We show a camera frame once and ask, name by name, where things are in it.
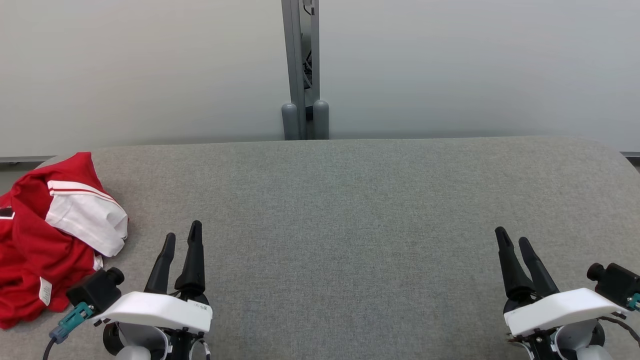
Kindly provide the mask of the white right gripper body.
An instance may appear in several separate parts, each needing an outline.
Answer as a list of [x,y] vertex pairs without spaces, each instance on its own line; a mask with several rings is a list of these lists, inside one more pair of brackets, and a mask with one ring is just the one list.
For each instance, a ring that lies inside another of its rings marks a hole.
[[595,291],[578,288],[547,296],[503,314],[510,341],[528,360],[613,360],[594,340],[599,317],[629,311]]

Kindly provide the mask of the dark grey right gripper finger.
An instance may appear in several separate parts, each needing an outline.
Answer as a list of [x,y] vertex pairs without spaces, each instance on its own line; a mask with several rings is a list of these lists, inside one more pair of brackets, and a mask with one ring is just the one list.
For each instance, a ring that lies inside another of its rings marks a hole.
[[494,233],[506,297],[510,301],[530,298],[535,292],[534,284],[522,269],[512,240],[503,227],[497,227]]
[[522,259],[524,260],[531,275],[535,294],[538,297],[548,297],[558,294],[560,290],[553,281],[553,278],[547,271],[540,257],[535,253],[530,241],[526,237],[521,237],[518,240],[518,244]]

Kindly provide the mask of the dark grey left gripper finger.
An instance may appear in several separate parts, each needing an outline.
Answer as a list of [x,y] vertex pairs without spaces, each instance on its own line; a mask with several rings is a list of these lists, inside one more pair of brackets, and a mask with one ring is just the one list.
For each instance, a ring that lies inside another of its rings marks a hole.
[[176,235],[170,232],[166,235],[164,244],[151,269],[145,285],[145,292],[166,295],[169,284],[170,265],[173,262],[176,246]]
[[204,247],[202,243],[202,223],[192,222],[187,237],[187,253],[183,263],[182,273],[174,283],[174,289],[179,292],[179,299],[183,301],[205,302],[206,290]]

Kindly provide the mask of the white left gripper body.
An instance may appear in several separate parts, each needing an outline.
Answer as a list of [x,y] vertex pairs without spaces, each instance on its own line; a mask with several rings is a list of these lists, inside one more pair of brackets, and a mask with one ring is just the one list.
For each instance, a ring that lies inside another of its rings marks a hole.
[[103,344],[115,360],[194,360],[198,346],[211,360],[204,337],[212,320],[210,305],[140,291],[124,294],[93,316],[94,325],[105,325]]

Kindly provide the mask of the red jersey black white lettering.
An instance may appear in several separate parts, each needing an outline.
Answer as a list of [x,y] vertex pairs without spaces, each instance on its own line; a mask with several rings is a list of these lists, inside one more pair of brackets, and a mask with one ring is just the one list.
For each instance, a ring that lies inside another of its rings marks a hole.
[[128,223],[91,153],[30,171],[0,197],[0,298],[52,299],[117,255]]

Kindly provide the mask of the grey fabric sofa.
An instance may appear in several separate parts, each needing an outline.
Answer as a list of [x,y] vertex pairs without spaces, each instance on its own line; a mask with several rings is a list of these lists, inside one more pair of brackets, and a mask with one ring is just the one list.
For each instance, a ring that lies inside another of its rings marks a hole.
[[562,291],[590,265],[640,274],[640,173],[573,137],[121,146],[92,152],[129,216],[105,261],[170,282],[202,223],[213,360],[528,360],[506,342],[494,230]]

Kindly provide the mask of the grey cylindrical partition foot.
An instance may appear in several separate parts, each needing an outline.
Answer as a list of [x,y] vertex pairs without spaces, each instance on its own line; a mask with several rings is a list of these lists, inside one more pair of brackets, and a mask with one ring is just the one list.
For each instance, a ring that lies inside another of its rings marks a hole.
[[312,106],[313,127],[316,140],[328,140],[330,138],[330,109],[329,103],[324,100],[316,100]]
[[286,141],[299,141],[301,139],[297,105],[293,103],[283,104],[281,107],[283,134]]

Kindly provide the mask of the grey metal partition post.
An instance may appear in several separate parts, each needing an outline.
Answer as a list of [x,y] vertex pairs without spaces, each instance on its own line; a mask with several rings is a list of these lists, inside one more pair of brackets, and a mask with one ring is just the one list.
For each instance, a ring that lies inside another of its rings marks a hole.
[[280,0],[290,100],[300,141],[315,140],[313,104],[320,100],[319,0]]

